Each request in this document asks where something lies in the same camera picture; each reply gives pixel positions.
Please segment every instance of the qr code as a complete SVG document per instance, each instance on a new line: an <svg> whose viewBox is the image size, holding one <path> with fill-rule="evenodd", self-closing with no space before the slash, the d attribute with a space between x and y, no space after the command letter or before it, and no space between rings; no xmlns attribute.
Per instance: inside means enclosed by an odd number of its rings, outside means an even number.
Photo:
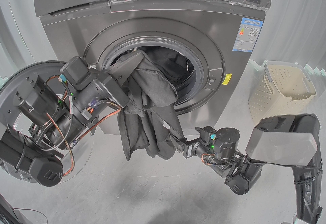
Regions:
<svg viewBox="0 0 326 224"><path fill-rule="evenodd" d="M250 37L256 37L259 33L259 28L256 28L256 27L252 27L250 29L250 32L249 32L249 35Z"/></svg>

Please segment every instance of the dark gray cloth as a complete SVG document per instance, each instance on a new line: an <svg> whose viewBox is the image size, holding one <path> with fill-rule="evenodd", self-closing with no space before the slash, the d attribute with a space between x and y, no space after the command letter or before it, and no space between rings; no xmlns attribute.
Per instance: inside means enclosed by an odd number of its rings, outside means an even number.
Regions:
<svg viewBox="0 0 326 224"><path fill-rule="evenodd" d="M123 55L123 62L135 55ZM147 54L129 76L125 86L129 103L118 114L118 125L124 154L130 160L137 149L145 148L149 156L168 160L175 153L170 131L163 127L163 120L182 133L173 103L178 99L174 86L163 76Z"/></svg>
<svg viewBox="0 0 326 224"><path fill-rule="evenodd" d="M166 47L142 47L153 64L174 86L187 79L191 72L187 69L187 60L179 52Z"/></svg>

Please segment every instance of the gray floor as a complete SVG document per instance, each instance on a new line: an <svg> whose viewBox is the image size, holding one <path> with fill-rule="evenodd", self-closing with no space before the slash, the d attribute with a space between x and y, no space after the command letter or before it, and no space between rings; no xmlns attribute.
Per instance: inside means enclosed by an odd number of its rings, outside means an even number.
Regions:
<svg viewBox="0 0 326 224"><path fill-rule="evenodd" d="M248 99L261 71L248 64L216 128L240 130L239 150L244 152L254 123ZM304 112L317 113L322 129L321 152L326 161L326 78L312 75L318 91ZM87 165L70 181L46 188L19 181L0 171L0 193L14 207L44 212L51 224L63 223L252 223L292 222L296 198L291 169L265 165L262 176L246 195L232 193L216 173L197 157L181 154L164 161L144 150L125 160L119 136L94 137ZM325 177L320 205L326 207ZM26 212L34 223L42 216ZM326 212L318 224L326 223Z"/></svg>

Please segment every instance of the washing machine drum opening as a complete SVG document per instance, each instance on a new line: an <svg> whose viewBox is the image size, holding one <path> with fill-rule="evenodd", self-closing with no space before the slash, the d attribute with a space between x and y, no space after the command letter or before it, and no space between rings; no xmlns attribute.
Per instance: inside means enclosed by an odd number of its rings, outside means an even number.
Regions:
<svg viewBox="0 0 326 224"><path fill-rule="evenodd" d="M128 50L118 55L112 62L114 64L122 55L135 50L143 50L155 66L162 72L176 88L179 99L175 105L186 100L196 81L196 70L190 60L181 53L160 46L143 46Z"/></svg>

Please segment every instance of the laundry basket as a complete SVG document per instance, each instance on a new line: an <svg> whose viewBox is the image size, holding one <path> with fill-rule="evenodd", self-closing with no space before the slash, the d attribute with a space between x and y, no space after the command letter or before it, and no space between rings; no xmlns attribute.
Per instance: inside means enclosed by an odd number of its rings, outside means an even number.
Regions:
<svg viewBox="0 0 326 224"><path fill-rule="evenodd" d="M316 96L309 75L300 65L267 61L265 73L249 99L255 124L271 116L297 114Z"/></svg>

